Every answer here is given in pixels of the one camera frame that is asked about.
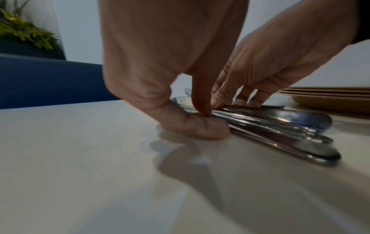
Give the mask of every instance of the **planter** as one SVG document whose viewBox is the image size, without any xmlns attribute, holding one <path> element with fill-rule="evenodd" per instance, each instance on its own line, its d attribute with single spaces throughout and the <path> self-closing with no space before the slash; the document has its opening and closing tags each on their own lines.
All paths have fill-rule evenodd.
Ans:
<svg viewBox="0 0 370 234">
<path fill-rule="evenodd" d="M 28 42 L 0 38 L 0 53 L 65 60 L 61 49 L 46 50 Z"/>
</svg>

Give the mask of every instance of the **table surface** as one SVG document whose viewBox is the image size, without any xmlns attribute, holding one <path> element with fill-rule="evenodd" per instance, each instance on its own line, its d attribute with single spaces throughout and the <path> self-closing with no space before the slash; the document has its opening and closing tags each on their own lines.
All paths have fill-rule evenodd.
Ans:
<svg viewBox="0 0 370 234">
<path fill-rule="evenodd" d="M 1 233 L 370 233 L 370 120 L 332 118 L 327 168 L 122 101 L 0 110 Z"/>
</svg>

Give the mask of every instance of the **stacked plates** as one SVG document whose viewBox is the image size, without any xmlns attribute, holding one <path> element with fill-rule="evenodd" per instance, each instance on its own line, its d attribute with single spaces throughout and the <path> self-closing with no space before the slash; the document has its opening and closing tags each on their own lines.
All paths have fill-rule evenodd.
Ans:
<svg viewBox="0 0 370 234">
<path fill-rule="evenodd" d="M 330 111 L 370 114 L 370 88 L 287 88 L 289 95 L 302 105 Z"/>
</svg>

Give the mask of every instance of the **green plant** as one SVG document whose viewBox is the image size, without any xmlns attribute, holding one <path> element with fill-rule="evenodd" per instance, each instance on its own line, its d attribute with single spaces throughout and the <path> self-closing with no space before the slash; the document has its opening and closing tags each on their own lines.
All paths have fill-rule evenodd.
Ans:
<svg viewBox="0 0 370 234">
<path fill-rule="evenodd" d="M 39 28 L 33 23 L 22 19 L 17 14 L 12 14 L 4 9 L 1 9 L 1 13 L 0 37 L 11 39 L 18 38 L 22 41 L 31 42 L 35 46 L 47 50 L 60 48 L 54 33 Z"/>
</svg>

